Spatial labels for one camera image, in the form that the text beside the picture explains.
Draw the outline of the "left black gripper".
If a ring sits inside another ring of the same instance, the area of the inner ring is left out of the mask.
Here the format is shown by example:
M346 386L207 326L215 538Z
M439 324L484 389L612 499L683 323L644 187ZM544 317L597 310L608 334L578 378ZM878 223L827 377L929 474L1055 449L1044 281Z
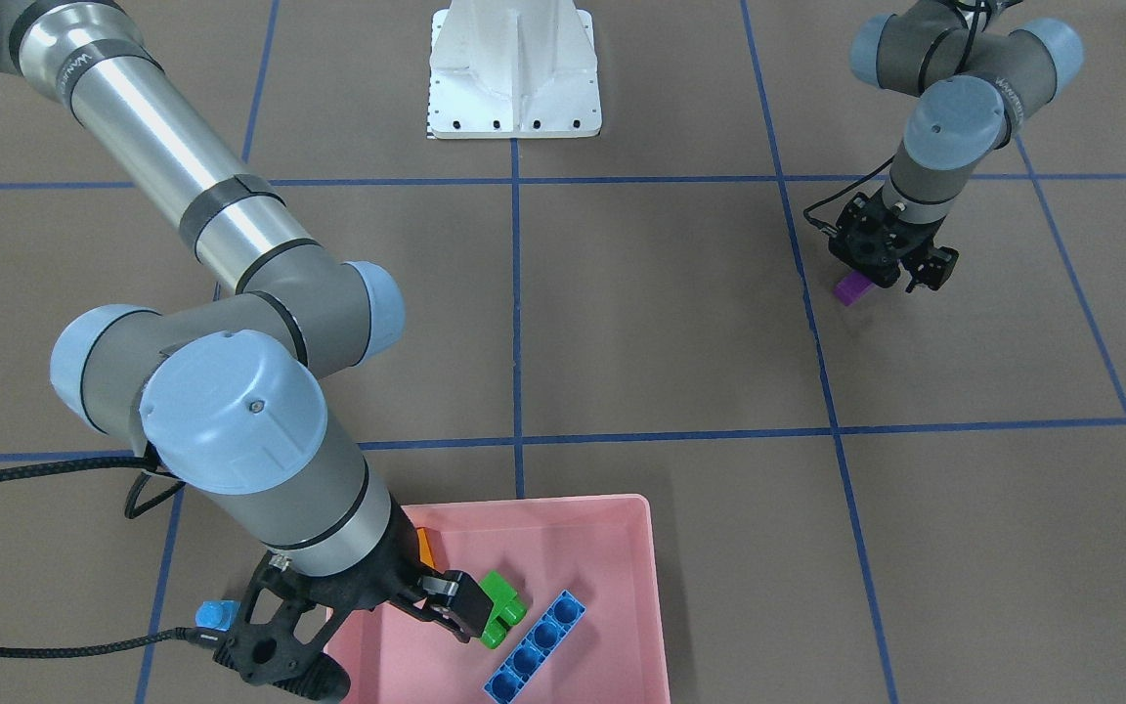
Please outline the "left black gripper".
M828 250L881 288L890 288L908 275L908 293L921 286L935 292L950 280L960 258L951 246L933 244L939 228L939 222L910 223L881 198L858 193L828 235Z

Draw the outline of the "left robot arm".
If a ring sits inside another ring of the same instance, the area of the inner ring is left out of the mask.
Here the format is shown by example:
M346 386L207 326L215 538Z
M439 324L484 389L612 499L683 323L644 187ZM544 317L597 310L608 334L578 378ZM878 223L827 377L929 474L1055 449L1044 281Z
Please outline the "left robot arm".
M819 222L828 250L849 267L839 296L864 286L939 289L957 250L933 238L978 164L1024 128L1078 75L1085 50L1067 23L1042 18L1010 34L989 35L1006 1L917 1L908 12L876 15L849 50L864 84L911 95L888 179L857 193L835 219Z

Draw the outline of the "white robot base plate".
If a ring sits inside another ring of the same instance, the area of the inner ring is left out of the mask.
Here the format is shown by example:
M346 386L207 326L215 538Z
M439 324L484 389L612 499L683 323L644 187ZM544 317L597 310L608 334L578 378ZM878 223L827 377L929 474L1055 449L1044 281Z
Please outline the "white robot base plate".
M593 19L572 1L452 1L430 32L430 139L600 134Z

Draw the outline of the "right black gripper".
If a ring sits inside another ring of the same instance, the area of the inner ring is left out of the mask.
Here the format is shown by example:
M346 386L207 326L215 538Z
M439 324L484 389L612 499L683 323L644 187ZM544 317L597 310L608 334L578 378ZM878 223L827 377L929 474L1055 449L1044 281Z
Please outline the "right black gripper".
M420 561L415 527L397 500L390 501L379 543L350 569L312 578L278 561L267 552L254 567L213 660L245 684L272 685L303 699L336 703L348 694L350 677L325 648L352 612L388 604L470 642L484 635L493 609L468 572L435 572Z

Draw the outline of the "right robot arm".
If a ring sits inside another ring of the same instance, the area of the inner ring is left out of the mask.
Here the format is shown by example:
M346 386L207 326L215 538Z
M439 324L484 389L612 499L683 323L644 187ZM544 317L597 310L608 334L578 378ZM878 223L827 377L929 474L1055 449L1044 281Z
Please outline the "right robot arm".
M77 317L51 384L129 458L0 469L0 482L99 467L173 478L263 544L241 601L202 606L191 629L89 647L0 647L0 658L91 658L184 640L242 681L338 703L327 654L352 612L381 604L467 642L492 601L472 576L420 556L415 527L319 380L369 360L404 328L384 268L336 262L171 83L113 1L0 1L0 74L23 77L119 161L231 297L175 315L102 306Z

